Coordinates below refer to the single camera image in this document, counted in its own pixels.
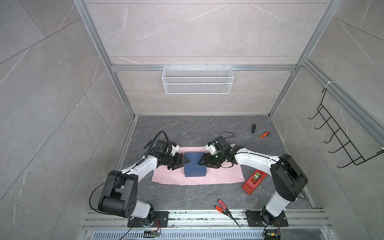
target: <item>screwdriver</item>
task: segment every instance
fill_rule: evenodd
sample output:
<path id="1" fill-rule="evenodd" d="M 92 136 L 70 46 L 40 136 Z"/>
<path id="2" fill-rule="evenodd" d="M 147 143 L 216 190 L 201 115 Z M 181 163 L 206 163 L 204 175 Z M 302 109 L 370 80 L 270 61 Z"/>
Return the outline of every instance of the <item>screwdriver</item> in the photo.
<path id="1" fill-rule="evenodd" d="M 252 125 L 251 143 L 252 143 L 253 134 L 255 133 L 255 129 L 256 129 L 256 124 L 253 124 L 253 125 Z"/>
<path id="2" fill-rule="evenodd" d="M 219 199 L 217 202 L 220 204 L 220 206 L 223 208 L 224 211 L 226 211 L 231 217 L 233 217 L 232 213 L 229 211 L 227 206 L 224 204 L 223 200 Z"/>
<path id="3" fill-rule="evenodd" d="M 236 220 L 231 217 L 227 212 L 225 212 L 221 207 L 219 207 L 218 205 L 215 206 L 216 210 L 218 210 L 219 212 L 221 212 L 222 214 L 230 217 L 233 221 L 235 221 L 235 223 L 240 227 L 240 225 L 236 222 Z"/>
<path id="4" fill-rule="evenodd" d="M 266 133 L 264 133 L 263 135 L 261 135 L 260 138 L 266 137 L 266 136 L 268 136 L 269 134 L 270 134 L 270 132 L 266 132 Z"/>
<path id="5" fill-rule="evenodd" d="M 145 147 L 144 147 L 141 151 L 143 151 L 144 149 L 146 149 L 151 143 L 152 143 L 152 140 L 150 140 L 150 141 L 147 143 L 147 145 L 145 145 Z"/>
<path id="6" fill-rule="evenodd" d="M 270 134 L 270 132 L 266 132 L 266 133 L 264 133 L 263 135 L 261 135 L 260 137 L 256 138 L 256 140 L 259 139 L 259 138 L 266 137 L 266 136 L 268 136 L 269 134 Z"/>

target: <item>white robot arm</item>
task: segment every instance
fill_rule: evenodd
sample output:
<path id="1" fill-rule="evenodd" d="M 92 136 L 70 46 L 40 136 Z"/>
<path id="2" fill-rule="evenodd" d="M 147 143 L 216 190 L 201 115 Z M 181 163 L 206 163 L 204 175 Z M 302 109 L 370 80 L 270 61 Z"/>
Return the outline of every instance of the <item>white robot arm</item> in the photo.
<path id="1" fill-rule="evenodd" d="M 168 169 L 174 170 L 189 163 L 183 154 L 175 153 L 178 147 L 176 144 L 158 141 L 156 147 L 151 150 L 151 155 L 143 156 L 129 168 L 111 171 L 107 180 L 112 178 L 115 180 L 105 184 L 98 209 L 125 218 L 138 217 L 142 223 L 152 223 L 153 205 L 137 200 L 137 184 L 160 165 L 167 165 Z M 307 177 L 289 155 L 269 156 L 241 146 L 231 147 L 221 136 L 209 142 L 206 148 L 209 153 L 203 155 L 199 165 L 219 168 L 221 163 L 231 162 L 253 167 L 272 176 L 276 191 L 262 210 L 263 222 L 266 225 L 277 222 L 277 217 L 297 198 L 308 182 Z"/>

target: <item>mounting plate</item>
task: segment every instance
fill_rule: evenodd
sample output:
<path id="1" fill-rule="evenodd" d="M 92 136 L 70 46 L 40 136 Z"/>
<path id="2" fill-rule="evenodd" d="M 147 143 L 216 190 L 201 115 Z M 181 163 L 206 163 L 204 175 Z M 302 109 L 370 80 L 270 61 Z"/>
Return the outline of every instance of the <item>mounting plate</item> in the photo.
<path id="1" fill-rule="evenodd" d="M 245 215 L 247 216 L 248 226 L 250 227 L 265 227 L 262 222 L 261 211 L 245 211 Z M 280 216 L 277 217 L 277 220 L 280 222 L 280 227 L 288 227 L 287 217 L 285 217 L 285 212 L 282 212 Z"/>
<path id="2" fill-rule="evenodd" d="M 168 225 L 168 215 L 169 212 L 166 211 L 155 211 L 155 219 L 159 219 L 160 227 L 167 227 Z M 143 227 L 143 225 L 140 224 L 139 221 L 135 221 L 135 218 L 128 218 L 128 227 Z M 153 221 L 152 225 L 149 227 L 156 227 L 157 223 L 156 220 Z"/>

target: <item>blue box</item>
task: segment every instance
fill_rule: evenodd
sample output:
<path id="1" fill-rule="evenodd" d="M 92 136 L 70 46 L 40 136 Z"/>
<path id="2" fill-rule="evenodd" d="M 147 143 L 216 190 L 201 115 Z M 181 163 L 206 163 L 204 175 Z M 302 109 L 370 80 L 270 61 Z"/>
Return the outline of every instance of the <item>blue box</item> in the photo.
<path id="1" fill-rule="evenodd" d="M 186 177 L 205 177 L 207 167 L 198 165 L 201 157 L 205 152 L 186 152 L 185 157 L 190 160 L 190 163 L 184 165 L 184 174 Z"/>

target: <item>black wire rack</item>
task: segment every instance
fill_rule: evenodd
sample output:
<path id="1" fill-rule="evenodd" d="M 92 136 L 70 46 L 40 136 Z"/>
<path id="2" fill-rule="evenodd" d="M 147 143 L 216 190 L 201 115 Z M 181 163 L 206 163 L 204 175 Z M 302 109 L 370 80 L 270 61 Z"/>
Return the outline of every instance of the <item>black wire rack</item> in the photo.
<path id="1" fill-rule="evenodd" d="M 318 114 L 320 114 L 320 116 L 324 119 L 325 122 L 321 125 L 321 127 L 319 127 L 319 128 L 315 127 L 315 129 L 320 129 L 320 128 L 322 128 L 325 124 L 327 124 L 328 127 L 329 127 L 329 128 L 331 129 L 331 131 L 333 132 L 333 134 L 332 134 L 331 138 L 329 139 L 329 141 L 328 141 L 328 142 L 323 141 L 323 142 L 324 142 L 324 143 L 329 143 L 329 142 L 331 142 L 333 136 L 335 136 L 335 137 L 337 138 L 338 142 L 341 144 L 341 147 L 339 147 L 336 151 L 333 151 L 333 152 L 328 151 L 329 153 L 336 153 L 336 152 L 339 151 L 340 149 L 344 149 L 344 151 L 347 153 L 347 155 L 348 155 L 349 159 L 351 160 L 351 162 L 348 163 L 348 164 L 346 164 L 346 165 L 344 165 L 344 166 L 342 166 L 342 167 L 339 167 L 339 166 L 337 166 L 337 167 L 338 167 L 338 168 L 343 168 L 343 167 L 346 167 L 346 166 L 348 166 L 348 165 L 350 165 L 350 164 L 352 164 L 352 163 L 353 163 L 355 166 L 357 166 L 357 165 L 359 165 L 359 164 L 362 164 L 362 163 L 364 163 L 364 162 L 366 162 L 366 161 L 368 161 L 368 160 L 370 160 L 370 159 L 372 159 L 372 158 L 374 158 L 374 157 L 376 157 L 376 156 L 378 156 L 378 155 L 384 153 L 384 149 L 383 149 L 383 150 L 377 152 L 373 157 L 370 157 L 370 158 L 368 158 L 368 159 L 365 159 L 365 158 L 361 155 L 361 153 L 359 152 L 359 150 L 355 147 L 355 145 L 352 143 L 352 141 L 349 139 L 349 137 L 345 134 L 344 130 L 340 127 L 340 125 L 339 125 L 339 124 L 336 122 L 336 120 L 333 118 L 333 116 L 332 116 L 332 115 L 328 112 L 328 110 L 324 107 L 324 105 L 323 105 L 323 100 L 324 100 L 325 93 L 327 92 L 327 89 L 324 88 L 323 91 L 322 91 L 321 93 L 323 93 L 323 92 L 324 92 L 324 94 L 323 94 L 323 98 L 321 99 L 321 103 L 320 103 L 320 105 L 319 105 L 319 106 L 317 107 L 317 109 L 316 109 L 316 110 L 317 110 L 317 113 L 316 113 L 312 118 L 308 118 L 308 119 L 314 119 Z M 326 119 L 326 118 L 323 116 L 323 114 L 320 112 L 320 111 L 323 110 L 323 109 L 328 113 L 329 118 Z M 337 129 L 336 129 L 336 130 L 333 130 L 333 128 L 330 126 L 330 124 L 329 124 L 329 122 L 328 122 L 329 120 L 333 120 L 333 121 L 336 123 L 336 125 L 337 125 Z M 343 143 L 341 142 L 341 140 L 340 140 L 341 137 L 339 138 L 339 137 L 336 135 L 336 133 L 339 132 L 339 131 L 341 131 L 342 134 L 343 134 L 343 135 L 345 136 L 345 138 L 347 139 L 347 141 L 346 141 L 345 144 L 343 144 Z M 354 147 L 354 149 L 356 150 L 356 152 L 358 153 L 358 157 L 357 157 L 356 159 L 353 160 L 353 158 L 351 157 L 351 155 L 349 154 L 349 152 L 346 150 L 346 146 L 347 146 L 347 145 L 352 145 L 352 146 Z"/>

